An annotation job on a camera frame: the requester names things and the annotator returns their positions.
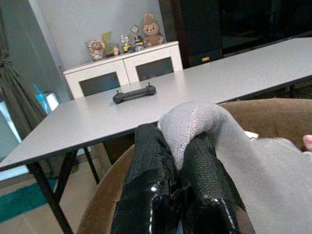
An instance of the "table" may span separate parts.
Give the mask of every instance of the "table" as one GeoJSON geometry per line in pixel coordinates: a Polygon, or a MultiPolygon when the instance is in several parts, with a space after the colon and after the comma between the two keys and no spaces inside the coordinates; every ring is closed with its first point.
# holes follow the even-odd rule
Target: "table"
{"type": "Polygon", "coordinates": [[[236,56],[122,86],[128,92],[154,85],[157,93],[116,105],[115,90],[61,104],[0,163],[0,171],[26,164],[47,197],[64,233],[72,230],[59,206],[68,175],[61,188],[51,191],[38,160],[67,153],[68,171],[79,148],[156,122],[173,107],[188,101],[221,103],[252,93],[285,87],[312,75],[312,39],[292,39],[236,56]]]}

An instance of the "gray curtain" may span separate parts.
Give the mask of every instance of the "gray curtain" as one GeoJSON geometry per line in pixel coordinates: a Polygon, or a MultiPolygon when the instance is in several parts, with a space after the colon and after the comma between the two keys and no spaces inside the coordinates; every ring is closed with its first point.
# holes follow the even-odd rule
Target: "gray curtain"
{"type": "Polygon", "coordinates": [[[1,10],[0,24],[0,96],[20,138],[24,139],[46,117],[46,113],[9,59],[1,10]]]}

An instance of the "tiled floor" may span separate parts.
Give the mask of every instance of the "tiled floor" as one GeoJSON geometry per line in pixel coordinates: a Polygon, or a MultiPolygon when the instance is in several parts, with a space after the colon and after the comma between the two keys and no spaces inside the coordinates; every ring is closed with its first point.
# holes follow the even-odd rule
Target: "tiled floor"
{"type": "MultiPolygon", "coordinates": [[[[94,164],[98,174],[101,174],[97,159],[94,164]]],[[[23,186],[30,185],[35,179],[30,179],[19,184],[0,189],[0,195],[10,193],[23,186]]],[[[87,162],[79,164],[79,170],[70,174],[64,194],[60,201],[67,220],[76,232],[90,200],[95,194],[96,183],[87,162]]],[[[6,222],[0,223],[1,234],[61,234],[63,233],[57,223],[49,205],[41,206],[35,210],[21,214],[6,222]]]]}

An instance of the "rug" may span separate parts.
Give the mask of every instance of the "rug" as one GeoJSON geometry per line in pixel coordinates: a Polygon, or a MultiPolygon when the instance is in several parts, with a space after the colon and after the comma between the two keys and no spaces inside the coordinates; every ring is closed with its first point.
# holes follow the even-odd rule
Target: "rug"
{"type": "MultiPolygon", "coordinates": [[[[54,189],[56,181],[56,179],[48,180],[52,189],[54,189]]],[[[47,200],[37,183],[3,195],[0,197],[0,223],[46,203],[47,200]]]]}

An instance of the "stuffed animal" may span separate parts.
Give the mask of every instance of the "stuffed animal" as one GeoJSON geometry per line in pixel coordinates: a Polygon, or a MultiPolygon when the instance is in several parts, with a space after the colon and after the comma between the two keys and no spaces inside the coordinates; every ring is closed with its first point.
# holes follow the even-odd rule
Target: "stuffed animal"
{"type": "Polygon", "coordinates": [[[159,24],[152,13],[144,14],[143,32],[148,46],[158,45],[164,42],[164,38],[159,34],[159,24]]]}
{"type": "Polygon", "coordinates": [[[94,61],[104,58],[105,44],[103,40],[90,40],[87,46],[90,49],[90,55],[94,61]]]}

